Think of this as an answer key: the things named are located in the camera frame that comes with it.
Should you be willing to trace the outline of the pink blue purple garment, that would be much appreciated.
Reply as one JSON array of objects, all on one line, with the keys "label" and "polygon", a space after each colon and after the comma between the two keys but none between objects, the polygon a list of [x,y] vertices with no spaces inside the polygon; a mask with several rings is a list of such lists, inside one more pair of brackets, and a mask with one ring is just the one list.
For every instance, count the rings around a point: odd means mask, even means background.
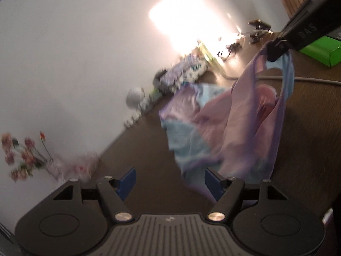
[{"label": "pink blue purple garment", "polygon": [[251,184],[272,176],[295,71],[290,52],[270,62],[268,49],[233,86],[187,83],[159,111],[185,185],[209,200],[208,168]]}]

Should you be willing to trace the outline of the small black metal stand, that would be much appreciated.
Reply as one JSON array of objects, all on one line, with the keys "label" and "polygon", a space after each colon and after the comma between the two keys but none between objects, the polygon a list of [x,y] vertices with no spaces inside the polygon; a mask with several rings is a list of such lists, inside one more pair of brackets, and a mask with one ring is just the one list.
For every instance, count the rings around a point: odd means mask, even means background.
[{"label": "small black metal stand", "polygon": [[248,25],[254,27],[254,31],[250,33],[250,43],[259,42],[266,34],[272,33],[272,26],[260,19],[249,21]]}]

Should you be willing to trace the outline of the green box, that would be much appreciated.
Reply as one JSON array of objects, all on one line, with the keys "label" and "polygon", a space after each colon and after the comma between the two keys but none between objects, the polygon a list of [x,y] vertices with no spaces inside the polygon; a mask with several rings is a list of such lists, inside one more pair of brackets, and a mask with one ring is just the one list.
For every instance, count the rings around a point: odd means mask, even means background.
[{"label": "green box", "polygon": [[324,36],[300,50],[320,63],[334,67],[341,61],[340,40]]}]

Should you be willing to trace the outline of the pink artificial flowers bouquet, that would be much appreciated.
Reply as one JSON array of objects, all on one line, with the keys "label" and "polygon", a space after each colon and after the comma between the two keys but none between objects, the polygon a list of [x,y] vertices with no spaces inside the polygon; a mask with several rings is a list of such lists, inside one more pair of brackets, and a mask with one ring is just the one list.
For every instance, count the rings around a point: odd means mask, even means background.
[{"label": "pink artificial flowers bouquet", "polygon": [[25,181],[33,176],[35,170],[41,170],[53,162],[53,158],[46,147],[46,136],[40,132],[40,142],[47,153],[44,156],[37,148],[36,143],[31,138],[25,138],[20,143],[17,138],[7,132],[1,135],[1,147],[4,152],[4,159],[8,166],[13,168],[9,177],[14,181]]}]

